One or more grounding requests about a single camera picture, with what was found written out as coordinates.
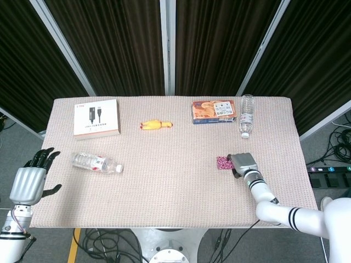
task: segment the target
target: white product box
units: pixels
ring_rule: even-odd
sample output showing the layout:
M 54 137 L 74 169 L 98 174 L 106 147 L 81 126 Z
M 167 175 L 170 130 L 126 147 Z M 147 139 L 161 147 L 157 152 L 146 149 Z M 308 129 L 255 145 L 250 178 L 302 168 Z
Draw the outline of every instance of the white product box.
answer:
M 77 140 L 119 133 L 117 100 L 75 105 L 74 137 Z

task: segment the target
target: black curtain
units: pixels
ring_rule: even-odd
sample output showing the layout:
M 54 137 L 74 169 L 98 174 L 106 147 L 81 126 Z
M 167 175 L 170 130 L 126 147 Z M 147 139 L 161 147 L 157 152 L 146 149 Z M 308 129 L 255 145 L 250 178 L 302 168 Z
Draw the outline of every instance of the black curtain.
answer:
M 0 107 L 36 132 L 56 98 L 87 96 L 29 1 L 0 1 Z
M 177 0 L 175 93 L 234 96 L 280 0 Z
M 351 99 L 351 1 L 291 1 L 245 93 L 291 98 L 303 134 Z
M 99 96 L 164 95 L 159 0 L 46 0 Z

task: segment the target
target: bottle cap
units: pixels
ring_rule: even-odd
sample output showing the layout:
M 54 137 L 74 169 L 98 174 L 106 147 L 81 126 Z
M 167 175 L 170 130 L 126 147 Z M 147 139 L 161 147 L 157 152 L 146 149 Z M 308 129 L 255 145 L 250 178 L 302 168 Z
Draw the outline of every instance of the bottle cap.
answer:
M 242 133 L 241 137 L 244 138 L 244 139 L 248 139 L 248 133 Z
M 117 165 L 116 166 L 116 172 L 121 173 L 123 171 L 123 166 L 122 165 Z

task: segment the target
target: robotic hand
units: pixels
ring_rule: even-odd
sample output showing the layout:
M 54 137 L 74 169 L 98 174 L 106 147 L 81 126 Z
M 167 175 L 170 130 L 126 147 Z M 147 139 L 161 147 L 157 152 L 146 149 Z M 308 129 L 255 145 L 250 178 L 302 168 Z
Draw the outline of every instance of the robotic hand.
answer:
M 23 168 L 19 168 L 12 186 L 10 199 L 15 207 L 9 211 L 6 222 L 0 233 L 1 262 L 20 262 L 24 254 L 36 240 L 27 232 L 33 211 L 31 206 L 38 203 L 41 198 L 58 192 L 62 185 L 56 185 L 51 190 L 44 190 L 46 175 L 53 160 L 60 152 L 49 155 L 54 148 L 38 151 L 32 160 Z M 30 243 L 23 251 L 26 239 Z
M 324 212 L 306 208 L 283 207 L 258 171 L 250 153 L 228 155 L 235 178 L 244 178 L 257 202 L 256 215 L 265 222 L 330 240 L 330 262 L 350 262 L 351 198 L 335 199 Z

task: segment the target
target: plastic water bottle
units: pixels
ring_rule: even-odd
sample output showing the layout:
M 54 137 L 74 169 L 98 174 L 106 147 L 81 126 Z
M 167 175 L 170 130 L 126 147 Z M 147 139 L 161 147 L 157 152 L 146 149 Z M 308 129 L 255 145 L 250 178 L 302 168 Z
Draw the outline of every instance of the plastic water bottle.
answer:
M 241 98 L 240 132 L 241 137 L 247 139 L 253 126 L 254 97 L 250 94 Z
M 72 164 L 76 167 L 102 173 L 121 173 L 123 171 L 123 166 L 111 158 L 103 158 L 84 152 L 72 153 Z

